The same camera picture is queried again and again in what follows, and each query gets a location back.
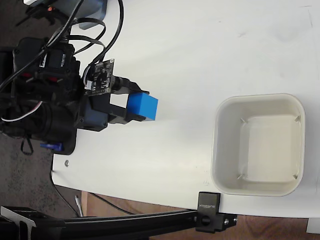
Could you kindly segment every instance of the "cable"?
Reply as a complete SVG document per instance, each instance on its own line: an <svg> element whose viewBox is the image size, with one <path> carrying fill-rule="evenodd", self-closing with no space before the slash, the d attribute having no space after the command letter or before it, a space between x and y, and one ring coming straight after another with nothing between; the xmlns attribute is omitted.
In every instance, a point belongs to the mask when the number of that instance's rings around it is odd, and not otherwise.
<svg viewBox="0 0 320 240"><path fill-rule="evenodd" d="M59 190L57 189L54 181L52 180L52 173L53 173L53 169L54 169L54 158L52 158L52 161L51 161L51 171L50 171L50 182L51 182L51 185L53 186L54 190L56 191L56 193L59 195L59 197L64 201L64 203L74 212L74 214L79 218L80 215L78 214L78 212L70 205L70 203L64 198L64 196L61 195L61 193L59 192Z"/></svg>
<svg viewBox="0 0 320 240"><path fill-rule="evenodd" d="M33 114L35 111L38 110L38 108L40 108L42 104L42 101L38 102L38 104L34 107L34 109L32 109L30 112L22 115L21 117L18 117L18 118L15 118L15 119L4 119L1 117L1 120L4 121L4 122L16 122L16 121L19 121L21 119L24 119L25 117L29 116L30 114Z"/></svg>
<svg viewBox="0 0 320 240"><path fill-rule="evenodd" d="M98 44L101 45L105 48L105 45L96 39L93 39L91 37L88 36L83 36L83 35L69 35L69 36L64 36L61 38L61 41L69 41L69 40L80 40L80 41L87 41L90 42L90 44Z"/></svg>
<svg viewBox="0 0 320 240"><path fill-rule="evenodd" d="M0 84L0 92L8 85L10 84L16 77L18 77L20 74L22 74L28 67L30 67L33 63L35 63L43 54L45 54L48 51L48 48L52 47L54 44L60 41L62 36L65 34L65 32L69 29L69 27L72 24L72 21L74 20L79 8L81 7L84 0L79 0L77 4L75 5L70 17L68 18L67 22L65 23L64 27L60 29L59 31L56 31L51 39L47 42L47 44L42 48L42 50L32 59L28 64L26 64L24 67L19 69L18 71L15 71L13 74L11 74L6 80L4 80Z"/></svg>
<svg viewBox="0 0 320 240"><path fill-rule="evenodd" d="M95 38L95 40L100 40L102 38L102 36L106 33L106 25L103 21L95 19L95 18L91 18L91 17L82 17L82 18L78 18L73 20L72 22L72 26L73 25L77 25L77 24L82 24L82 23L94 23L94 24L99 24L103 26L103 30L101 31L101 33ZM83 52L84 50L87 50L88 48L90 48L93 45L93 43L89 43L88 45L84 46L83 48L79 49L78 51L76 51L73 55L76 55L80 52Z"/></svg>
<svg viewBox="0 0 320 240"><path fill-rule="evenodd" d="M95 193L92 193L90 192L91 195L95 196L96 198L100 199L101 201L104 201L106 204L109 204L111 207L114 207L115 209L118 209L119 211L123 212L123 213L126 213L126 214L129 214L129 215L135 215L134 213L130 212L130 211L127 211L127 210L124 210L122 209L121 207L118 207L114 204L112 204L111 202L109 202L108 200L104 199L103 197L100 197L99 195L95 194Z"/></svg>
<svg viewBox="0 0 320 240"><path fill-rule="evenodd" d="M117 30L112 38L112 40L110 41L110 43L103 49L103 51L96 56L93 61L89 64L89 65L93 65L96 62L100 61L102 62L104 60L104 57L106 55L106 53L111 49L111 47L115 44L116 40L118 39L123 23L124 23L124 17L125 17L125 10L124 10L124 3L122 0L118 0L119 3L119 11L120 11L120 17L119 17L119 24L117 27Z"/></svg>
<svg viewBox="0 0 320 240"><path fill-rule="evenodd" d="M53 34L53 36L50 38L50 40L48 41L47 47L51 47L53 44L57 43L60 41L60 39L63 37L63 35L66 33L66 31L68 31L69 27L71 27L73 20L76 17L77 12L79 11L82 3L84 2L84 0L79 0L73 11L70 14L70 17L68 18L68 20L66 21L65 25L58 31L58 33L55 35Z"/></svg>

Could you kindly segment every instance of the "gray carpet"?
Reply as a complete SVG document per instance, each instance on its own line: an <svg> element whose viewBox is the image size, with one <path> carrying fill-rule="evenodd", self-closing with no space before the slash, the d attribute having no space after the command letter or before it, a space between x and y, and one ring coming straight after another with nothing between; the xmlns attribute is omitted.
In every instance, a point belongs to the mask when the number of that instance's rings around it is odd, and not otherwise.
<svg viewBox="0 0 320 240"><path fill-rule="evenodd" d="M30 19L19 27L15 24L25 17L22 0L0 1L0 46L14 47L24 37L50 37L60 26L49 26L46 19ZM53 155L33 141L34 154L20 152L21 140L0 135L0 206L30 207L59 218L74 217L73 212L59 198L49 180ZM80 191L58 187L76 208L74 195Z"/></svg>

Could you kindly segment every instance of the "blue cube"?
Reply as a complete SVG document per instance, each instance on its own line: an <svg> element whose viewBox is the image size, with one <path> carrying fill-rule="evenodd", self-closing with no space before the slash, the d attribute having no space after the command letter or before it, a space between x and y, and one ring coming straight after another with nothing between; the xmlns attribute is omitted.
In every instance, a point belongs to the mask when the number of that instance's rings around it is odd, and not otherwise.
<svg viewBox="0 0 320 240"><path fill-rule="evenodd" d="M146 120L155 120L158 106L158 99L146 93L130 94L126 104L129 113L146 117Z"/></svg>

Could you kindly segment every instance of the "white bowl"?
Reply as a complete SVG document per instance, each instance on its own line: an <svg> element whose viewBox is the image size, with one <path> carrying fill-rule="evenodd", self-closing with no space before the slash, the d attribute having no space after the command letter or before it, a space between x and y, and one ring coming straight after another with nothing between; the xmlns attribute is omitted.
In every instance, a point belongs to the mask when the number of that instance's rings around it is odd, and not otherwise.
<svg viewBox="0 0 320 240"><path fill-rule="evenodd" d="M290 94L236 96L218 108L211 176L225 194L280 197L304 171L305 110Z"/></svg>

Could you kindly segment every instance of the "white tabletop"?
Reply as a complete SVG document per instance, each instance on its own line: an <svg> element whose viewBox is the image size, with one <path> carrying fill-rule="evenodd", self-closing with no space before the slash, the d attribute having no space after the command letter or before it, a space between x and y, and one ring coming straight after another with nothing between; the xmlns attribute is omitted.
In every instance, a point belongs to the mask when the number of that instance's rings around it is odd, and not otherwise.
<svg viewBox="0 0 320 240"><path fill-rule="evenodd" d="M115 58L115 75L159 99L156 120L78 130L73 154L54 155L54 183L196 209L198 192L219 192L211 179L219 104L231 96L288 93L306 113L301 184L284 197L222 195L219 210L320 217L320 2L125 0L124 10L122 32L105 59ZM105 44L118 17L118 1L108 1ZM99 27L72 31L90 37L99 32ZM100 51L94 46L76 56L81 71Z"/></svg>

